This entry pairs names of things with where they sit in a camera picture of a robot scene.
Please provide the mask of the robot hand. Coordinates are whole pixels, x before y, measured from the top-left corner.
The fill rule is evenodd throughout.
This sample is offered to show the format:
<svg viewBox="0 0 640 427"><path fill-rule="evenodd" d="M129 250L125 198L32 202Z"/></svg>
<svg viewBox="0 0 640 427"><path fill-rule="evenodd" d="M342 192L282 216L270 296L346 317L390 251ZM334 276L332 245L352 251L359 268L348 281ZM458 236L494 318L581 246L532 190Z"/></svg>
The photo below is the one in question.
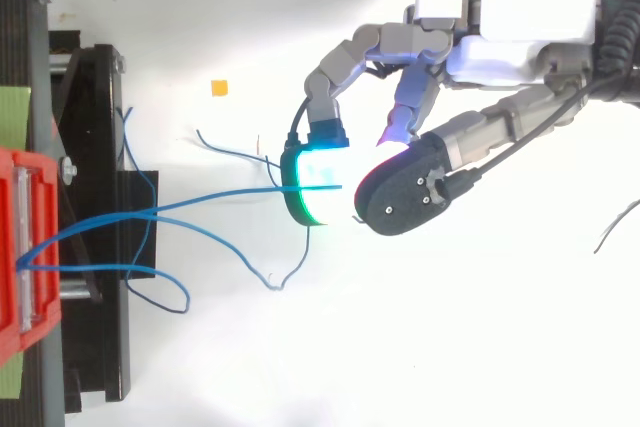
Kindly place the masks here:
<svg viewBox="0 0 640 427"><path fill-rule="evenodd" d="M281 157L291 217L326 224L352 203L395 236L443 213L499 163L571 123L594 91L597 0L415 0L401 22L366 24L309 74L296 113L309 134ZM339 95L361 75L398 73L379 145L356 170Z"/></svg>

